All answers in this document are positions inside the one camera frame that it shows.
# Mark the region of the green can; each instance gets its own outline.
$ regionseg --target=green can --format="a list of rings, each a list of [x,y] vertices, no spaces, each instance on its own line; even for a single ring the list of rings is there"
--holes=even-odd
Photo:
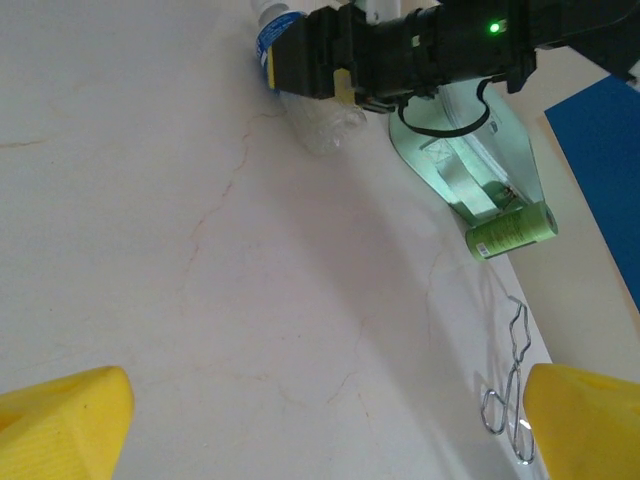
[[[466,240],[471,254],[482,262],[556,235],[553,213],[545,202],[539,202],[469,230]]]

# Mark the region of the black cable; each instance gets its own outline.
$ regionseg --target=black cable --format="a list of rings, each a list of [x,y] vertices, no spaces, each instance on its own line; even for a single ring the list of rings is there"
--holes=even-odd
[[[487,120],[489,120],[489,118],[491,117],[491,108],[489,108],[489,104],[484,99],[484,91],[487,89],[487,85],[489,85],[491,81],[492,80],[490,78],[486,78],[482,80],[478,85],[478,90],[476,91],[478,100],[480,100],[485,106],[484,113],[478,120],[473,122],[471,125],[467,125],[464,128],[458,128],[457,130],[431,130],[429,128],[414,127],[413,125],[409,125],[407,121],[404,119],[404,109],[408,105],[407,102],[403,103],[398,108],[398,116],[400,117],[400,120],[402,120],[402,123],[404,123],[412,131],[420,135],[426,135],[428,137],[435,137],[435,138],[457,138],[457,137],[463,137],[465,135],[469,135],[470,133],[475,132],[480,127],[482,127],[485,123],[487,123]]]

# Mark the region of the blue board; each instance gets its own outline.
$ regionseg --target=blue board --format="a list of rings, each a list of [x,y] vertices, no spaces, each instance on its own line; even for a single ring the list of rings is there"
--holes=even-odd
[[[546,114],[637,308],[640,93],[610,77]]]

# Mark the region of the metal wire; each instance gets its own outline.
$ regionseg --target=metal wire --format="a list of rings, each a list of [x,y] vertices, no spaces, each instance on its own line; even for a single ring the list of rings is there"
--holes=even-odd
[[[509,375],[507,376],[507,385],[503,395],[500,395],[496,390],[490,389],[484,393],[482,398],[482,408],[480,410],[480,414],[482,415],[482,421],[484,423],[485,428],[493,435],[502,435],[507,429],[508,423],[508,413],[509,413],[509,404],[511,400],[511,396],[515,393],[515,420],[513,429],[507,431],[507,435],[509,436],[509,442],[511,443],[511,448],[513,449],[513,453],[515,453],[518,460],[523,465],[531,465],[535,460],[535,442],[533,439],[533,433],[531,432],[531,428],[525,422],[523,425],[521,422],[524,420],[520,417],[520,409],[522,406],[521,402],[521,393],[522,393],[522,371],[521,366],[524,361],[525,354],[527,350],[531,347],[531,331],[529,330],[529,308],[518,300],[515,297],[509,297],[509,299],[518,305],[518,309],[516,311],[513,320],[509,323],[509,333],[511,334],[511,344],[512,344],[512,356],[513,356],[513,365],[511,370],[509,371]],[[518,340],[515,334],[515,326],[518,323],[518,320],[522,318],[522,324],[524,333],[526,336],[527,343],[525,346],[520,349],[518,346]],[[491,400],[498,402],[500,405],[499,408],[502,408],[502,415],[500,416],[500,423],[497,426],[492,425],[492,423],[487,420],[487,409],[489,407],[489,403]],[[529,451],[523,452],[520,450],[518,446],[518,436],[521,431],[521,426],[525,427],[524,430],[528,432],[529,444],[531,448]]]

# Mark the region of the bottle cap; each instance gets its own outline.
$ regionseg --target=bottle cap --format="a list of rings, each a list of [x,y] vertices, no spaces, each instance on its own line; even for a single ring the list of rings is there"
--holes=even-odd
[[[285,9],[289,8],[286,3],[278,0],[251,0],[251,7],[258,17],[274,6],[281,6]]]

